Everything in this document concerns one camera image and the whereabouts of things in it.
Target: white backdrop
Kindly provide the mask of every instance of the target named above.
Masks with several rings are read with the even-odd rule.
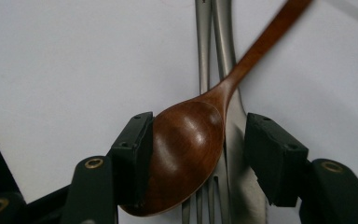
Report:
[[[283,0],[233,1],[237,59]],[[213,83],[217,80],[213,48]],[[193,0],[0,1],[0,149],[27,202],[105,155],[131,116],[199,93]],[[245,109],[358,175],[358,0],[315,0],[241,83]],[[268,209],[269,223],[299,223]],[[120,223],[181,223],[180,209]]]

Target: silver fork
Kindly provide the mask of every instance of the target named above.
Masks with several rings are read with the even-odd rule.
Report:
[[[213,18],[220,78],[235,65],[230,0],[196,0],[200,93],[209,90]],[[202,189],[208,192],[209,223],[214,224],[214,187],[218,187],[221,223],[266,223],[266,201],[243,155],[246,114],[238,90],[227,112],[226,145],[213,174],[196,192],[197,223],[202,223]],[[182,204],[182,223],[190,223],[190,201]]]

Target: wooden spoon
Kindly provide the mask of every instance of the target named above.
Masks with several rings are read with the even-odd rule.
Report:
[[[151,216],[190,197],[212,173],[222,152],[226,113],[241,80],[301,15],[311,0],[288,0],[230,74],[210,91],[156,116],[149,186],[129,214]]]

